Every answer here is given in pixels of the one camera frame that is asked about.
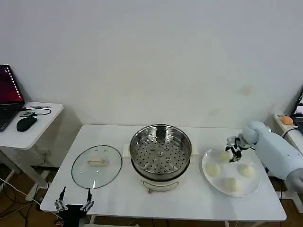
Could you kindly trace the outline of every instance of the glass lid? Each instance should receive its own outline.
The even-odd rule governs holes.
[[[121,167],[119,151],[108,145],[99,145],[85,150],[76,158],[71,176],[80,187],[95,189],[112,182]]]

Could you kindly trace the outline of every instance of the white robotic arm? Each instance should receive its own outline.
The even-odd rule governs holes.
[[[281,136],[272,133],[261,122],[251,122],[238,137],[227,139],[226,150],[231,149],[231,162],[239,161],[241,151],[254,146],[256,154],[270,172],[303,192],[303,156]]]

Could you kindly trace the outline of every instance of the laptop keyboard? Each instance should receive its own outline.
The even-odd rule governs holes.
[[[0,131],[4,130],[10,120],[16,115],[18,110],[0,108]]]

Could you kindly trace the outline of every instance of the computer mouse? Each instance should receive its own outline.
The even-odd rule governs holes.
[[[28,130],[35,122],[37,119],[35,117],[26,117],[18,121],[16,125],[17,131],[26,131]]]

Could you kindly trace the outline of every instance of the steamed bun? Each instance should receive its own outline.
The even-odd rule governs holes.
[[[247,164],[239,166],[238,171],[244,177],[254,177],[255,176],[254,168]]]
[[[236,180],[234,177],[229,177],[224,181],[225,189],[229,192],[238,192],[241,190],[242,185],[239,180]]]
[[[206,172],[212,177],[217,177],[220,174],[220,167],[217,163],[209,162],[206,164]]]
[[[223,162],[229,162],[232,159],[232,152],[224,151],[220,154],[220,158]]]

